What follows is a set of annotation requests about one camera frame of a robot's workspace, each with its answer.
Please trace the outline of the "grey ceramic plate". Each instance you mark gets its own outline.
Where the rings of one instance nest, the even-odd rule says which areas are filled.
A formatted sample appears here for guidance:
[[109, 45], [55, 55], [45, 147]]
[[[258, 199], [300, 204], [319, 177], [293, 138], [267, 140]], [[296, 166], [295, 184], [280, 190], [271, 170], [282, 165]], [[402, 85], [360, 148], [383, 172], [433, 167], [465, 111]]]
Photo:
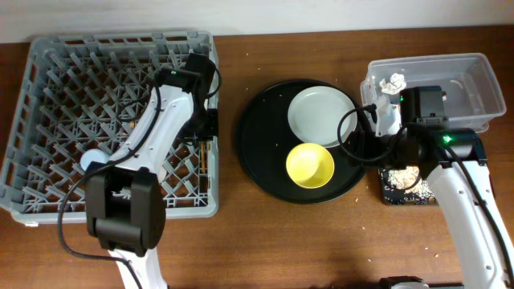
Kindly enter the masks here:
[[332, 148], [339, 145], [337, 128], [341, 118], [354, 108], [352, 100], [335, 88], [306, 88], [289, 104], [288, 124], [301, 141]]

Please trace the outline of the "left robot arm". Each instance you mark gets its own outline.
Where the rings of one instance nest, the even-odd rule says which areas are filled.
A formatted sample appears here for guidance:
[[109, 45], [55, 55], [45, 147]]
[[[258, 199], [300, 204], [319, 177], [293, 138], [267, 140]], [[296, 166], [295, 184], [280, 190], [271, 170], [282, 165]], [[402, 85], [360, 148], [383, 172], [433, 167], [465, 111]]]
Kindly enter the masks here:
[[215, 110], [205, 102], [222, 79], [208, 56], [191, 53], [183, 68], [163, 67], [142, 116], [128, 139], [108, 161], [91, 161], [78, 181], [85, 189], [86, 224], [106, 255], [73, 250], [63, 231], [65, 251], [78, 258], [114, 262], [127, 288], [166, 288], [157, 244], [165, 228], [166, 204], [159, 173], [176, 139], [198, 142], [217, 135]]

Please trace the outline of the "yellow bowl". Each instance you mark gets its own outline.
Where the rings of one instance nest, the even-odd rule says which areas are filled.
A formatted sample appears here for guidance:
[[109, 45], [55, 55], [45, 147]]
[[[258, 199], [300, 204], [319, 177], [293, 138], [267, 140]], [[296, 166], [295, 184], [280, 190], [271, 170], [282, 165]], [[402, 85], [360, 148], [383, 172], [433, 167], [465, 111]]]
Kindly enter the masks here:
[[332, 179], [335, 161], [325, 147], [314, 143], [302, 143], [287, 155], [286, 171], [289, 178], [299, 187], [319, 189]]

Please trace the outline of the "white tissue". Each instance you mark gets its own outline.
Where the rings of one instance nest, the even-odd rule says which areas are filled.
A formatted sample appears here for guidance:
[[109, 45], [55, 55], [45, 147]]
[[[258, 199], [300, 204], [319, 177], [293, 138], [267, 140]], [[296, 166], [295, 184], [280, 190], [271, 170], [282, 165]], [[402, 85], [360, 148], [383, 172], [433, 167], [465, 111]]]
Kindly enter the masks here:
[[393, 73], [388, 82], [382, 79], [379, 82], [379, 86], [383, 94], [396, 95], [406, 88], [405, 76], [403, 74]]

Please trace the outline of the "blue plastic cup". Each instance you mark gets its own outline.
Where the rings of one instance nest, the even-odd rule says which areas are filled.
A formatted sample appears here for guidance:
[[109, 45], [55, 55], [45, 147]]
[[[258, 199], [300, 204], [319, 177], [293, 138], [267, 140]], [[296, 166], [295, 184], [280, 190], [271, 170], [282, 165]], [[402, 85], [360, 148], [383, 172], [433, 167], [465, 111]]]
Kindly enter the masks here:
[[100, 149], [89, 149], [80, 158], [80, 166], [83, 170], [87, 170], [92, 162], [106, 164], [109, 155]]

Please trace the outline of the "wooden chopstick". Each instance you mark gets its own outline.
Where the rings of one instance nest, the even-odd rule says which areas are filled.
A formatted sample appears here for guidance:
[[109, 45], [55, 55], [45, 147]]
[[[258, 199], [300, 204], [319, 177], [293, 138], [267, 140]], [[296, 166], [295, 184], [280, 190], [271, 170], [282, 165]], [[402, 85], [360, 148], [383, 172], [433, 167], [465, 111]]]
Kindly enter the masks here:
[[200, 162], [202, 173], [206, 172], [206, 142], [201, 141], [200, 144]]
[[205, 144], [205, 154], [206, 170], [208, 171], [210, 165], [210, 141], [207, 141]]

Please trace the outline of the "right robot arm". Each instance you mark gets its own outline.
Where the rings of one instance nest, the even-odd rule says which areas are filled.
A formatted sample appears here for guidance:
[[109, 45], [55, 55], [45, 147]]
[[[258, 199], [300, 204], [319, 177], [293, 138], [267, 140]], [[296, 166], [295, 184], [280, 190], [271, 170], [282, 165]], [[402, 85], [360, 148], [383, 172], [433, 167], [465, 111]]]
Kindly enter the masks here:
[[418, 168], [443, 211], [465, 288], [511, 288], [513, 245], [497, 208], [483, 143], [471, 128], [452, 128], [439, 86], [407, 88], [399, 103], [383, 96], [348, 112], [371, 115], [364, 129], [339, 139], [355, 165]]

